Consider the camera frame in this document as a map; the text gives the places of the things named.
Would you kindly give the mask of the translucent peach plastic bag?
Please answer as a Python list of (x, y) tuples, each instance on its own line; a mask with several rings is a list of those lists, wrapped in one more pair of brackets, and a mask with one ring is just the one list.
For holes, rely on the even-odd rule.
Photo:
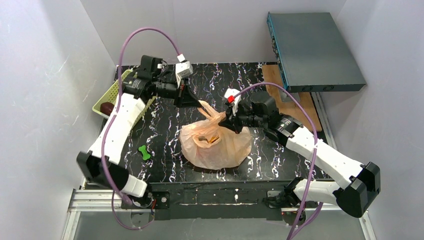
[(252, 135), (243, 127), (235, 133), (219, 122), (226, 114), (201, 100), (198, 111), (205, 117), (181, 127), (179, 141), (183, 156), (194, 166), (208, 170), (238, 167), (252, 150)]

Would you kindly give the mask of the pale green plastic basket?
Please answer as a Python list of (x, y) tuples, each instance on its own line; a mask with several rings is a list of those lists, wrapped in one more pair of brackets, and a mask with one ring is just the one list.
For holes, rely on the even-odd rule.
[[(121, 75), (122, 79), (125, 80), (128, 75), (136, 76), (137, 74), (134, 73), (135, 68), (136, 68), (136, 66), (129, 68), (129, 69), (126, 69)], [(109, 116), (101, 112), (101, 104), (103, 104), (103, 103), (115, 104), (116, 103), (117, 97), (118, 97), (118, 90), (119, 90), (118, 84), (119, 84), (118, 80), (116, 79), (115, 82), (112, 84), (112, 86), (103, 94), (103, 96), (92, 107), (93, 112), (102, 116), (106, 120), (109, 118)], [(155, 101), (156, 98), (157, 98), (156, 96), (153, 96), (147, 102), (145, 102), (145, 108), (143, 109), (141, 114), (137, 117), (135, 123), (137, 123), (141, 118), (143, 118), (146, 111), (151, 106), (151, 104)]]

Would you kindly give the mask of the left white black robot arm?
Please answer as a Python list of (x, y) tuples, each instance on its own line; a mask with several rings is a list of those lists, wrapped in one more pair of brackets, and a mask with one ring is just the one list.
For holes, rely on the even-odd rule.
[(163, 59), (143, 55), (138, 68), (128, 74), (118, 88), (114, 108), (99, 137), (87, 152), (81, 151), (76, 162), (89, 181), (111, 188), (113, 180), (118, 192), (141, 198), (148, 184), (120, 166), (121, 153), (130, 132), (156, 97), (170, 99), (177, 108), (200, 108), (199, 99), (191, 91), (188, 77), (193, 67), (183, 54), (178, 54), (175, 75), (162, 66)]

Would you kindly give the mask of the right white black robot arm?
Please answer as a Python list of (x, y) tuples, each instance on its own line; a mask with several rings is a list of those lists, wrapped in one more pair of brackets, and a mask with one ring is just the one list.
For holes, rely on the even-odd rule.
[(329, 146), (297, 119), (280, 113), (276, 101), (267, 91), (251, 95), (250, 103), (241, 100), (239, 90), (224, 94), (228, 109), (219, 126), (236, 134), (245, 128), (260, 128), (266, 137), (315, 163), (332, 181), (308, 181), (296, 177), (284, 190), (264, 201), (270, 208), (320, 202), (340, 207), (348, 215), (360, 218), (381, 191), (380, 168), (373, 162), (363, 164)]

